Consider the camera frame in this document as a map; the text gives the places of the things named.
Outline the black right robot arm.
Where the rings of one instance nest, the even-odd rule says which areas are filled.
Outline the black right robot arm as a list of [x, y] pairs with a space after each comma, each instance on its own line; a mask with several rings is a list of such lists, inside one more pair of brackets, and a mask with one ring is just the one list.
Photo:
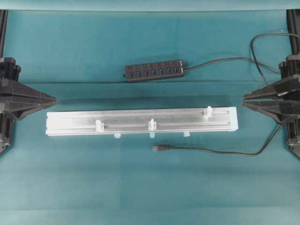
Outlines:
[[289, 55], [279, 64], [281, 79], [242, 98], [242, 105], [286, 125], [287, 145], [300, 156], [300, 56]]

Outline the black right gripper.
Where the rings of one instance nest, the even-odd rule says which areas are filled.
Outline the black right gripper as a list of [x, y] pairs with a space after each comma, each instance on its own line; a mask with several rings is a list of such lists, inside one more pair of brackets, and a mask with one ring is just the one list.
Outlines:
[[243, 101], [242, 105], [260, 113], [300, 118], [300, 56], [289, 55], [279, 64], [281, 80], [254, 90], [243, 100], [278, 99], [280, 101]]

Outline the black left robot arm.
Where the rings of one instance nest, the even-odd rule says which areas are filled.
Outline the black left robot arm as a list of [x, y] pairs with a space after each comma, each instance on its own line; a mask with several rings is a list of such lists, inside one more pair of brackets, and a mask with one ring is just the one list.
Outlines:
[[12, 143], [17, 120], [58, 104], [58, 100], [18, 82], [21, 67], [14, 58], [0, 59], [0, 151]]

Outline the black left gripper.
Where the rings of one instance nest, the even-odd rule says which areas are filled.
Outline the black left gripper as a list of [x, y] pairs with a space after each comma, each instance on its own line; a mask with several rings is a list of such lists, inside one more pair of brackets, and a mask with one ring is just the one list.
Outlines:
[[[0, 112], [14, 120], [58, 104], [58, 99], [18, 82], [21, 67], [14, 58], [0, 59]], [[38, 104], [21, 104], [21, 97], [49, 100]]]

